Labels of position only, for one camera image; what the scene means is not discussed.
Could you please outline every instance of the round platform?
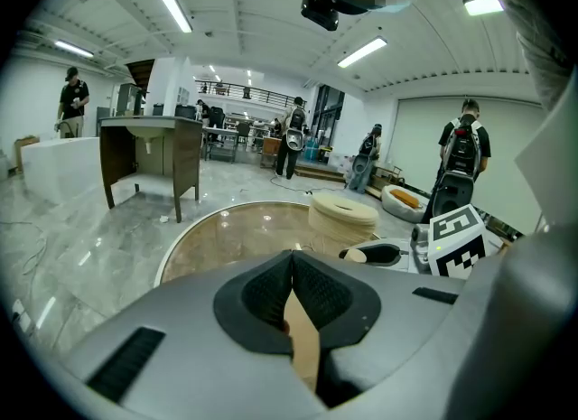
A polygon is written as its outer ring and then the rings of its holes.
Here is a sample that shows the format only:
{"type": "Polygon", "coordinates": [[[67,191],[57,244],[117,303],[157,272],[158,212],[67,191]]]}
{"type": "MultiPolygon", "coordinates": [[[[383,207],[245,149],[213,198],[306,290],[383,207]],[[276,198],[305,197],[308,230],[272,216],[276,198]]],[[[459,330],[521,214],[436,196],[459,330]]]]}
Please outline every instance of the round platform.
{"type": "Polygon", "coordinates": [[[264,201],[236,205],[200,219],[169,248],[155,285],[285,249],[313,250],[336,257],[353,242],[337,242],[309,226],[309,207],[264,201]]]}

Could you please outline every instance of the balcony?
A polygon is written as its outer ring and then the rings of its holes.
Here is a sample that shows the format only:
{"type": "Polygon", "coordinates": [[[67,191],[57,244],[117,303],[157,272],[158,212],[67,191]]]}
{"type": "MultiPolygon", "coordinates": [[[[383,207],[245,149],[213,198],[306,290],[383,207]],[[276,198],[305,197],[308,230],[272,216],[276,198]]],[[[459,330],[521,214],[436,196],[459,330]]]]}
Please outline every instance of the balcony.
{"type": "Polygon", "coordinates": [[[286,96],[285,94],[278,94],[273,91],[267,91],[259,88],[252,88],[250,86],[242,86],[239,84],[223,83],[216,81],[195,81],[197,83],[197,91],[199,94],[210,96],[211,98],[231,98],[241,101],[246,100],[247,103],[253,105],[263,105],[278,110],[285,110],[287,106],[293,104],[295,98],[286,96]]]}

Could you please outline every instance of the black vent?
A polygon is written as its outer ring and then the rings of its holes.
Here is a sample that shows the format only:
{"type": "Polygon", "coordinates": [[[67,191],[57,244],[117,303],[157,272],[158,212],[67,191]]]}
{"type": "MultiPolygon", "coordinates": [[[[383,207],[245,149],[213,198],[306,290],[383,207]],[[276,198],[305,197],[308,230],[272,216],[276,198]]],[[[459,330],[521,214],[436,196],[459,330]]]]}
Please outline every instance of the black vent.
{"type": "Polygon", "coordinates": [[[138,329],[90,379],[89,387],[118,403],[163,338],[159,331],[138,329]]]}

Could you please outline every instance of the railing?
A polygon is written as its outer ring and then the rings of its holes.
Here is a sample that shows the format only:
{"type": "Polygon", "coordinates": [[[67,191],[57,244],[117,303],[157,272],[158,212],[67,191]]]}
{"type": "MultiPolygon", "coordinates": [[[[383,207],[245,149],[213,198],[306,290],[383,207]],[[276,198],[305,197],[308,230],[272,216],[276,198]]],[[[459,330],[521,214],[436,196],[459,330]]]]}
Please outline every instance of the railing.
{"type": "Polygon", "coordinates": [[[197,91],[201,94],[214,94],[215,96],[226,96],[230,98],[243,98],[254,100],[278,107],[287,107],[293,104],[295,98],[278,94],[264,89],[253,88],[251,86],[241,86],[240,84],[219,83],[216,81],[195,81],[197,91]]]}

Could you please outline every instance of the orange cushion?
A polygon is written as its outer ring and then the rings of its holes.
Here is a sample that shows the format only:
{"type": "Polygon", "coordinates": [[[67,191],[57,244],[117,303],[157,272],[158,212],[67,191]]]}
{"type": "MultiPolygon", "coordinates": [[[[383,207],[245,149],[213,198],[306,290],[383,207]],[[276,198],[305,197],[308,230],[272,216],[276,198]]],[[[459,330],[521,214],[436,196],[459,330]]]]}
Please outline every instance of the orange cushion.
{"type": "Polygon", "coordinates": [[[394,197],[396,197],[399,201],[402,201],[407,206],[412,208],[419,208],[419,200],[410,195],[407,192],[400,191],[399,189],[394,189],[390,192],[394,197]]]}

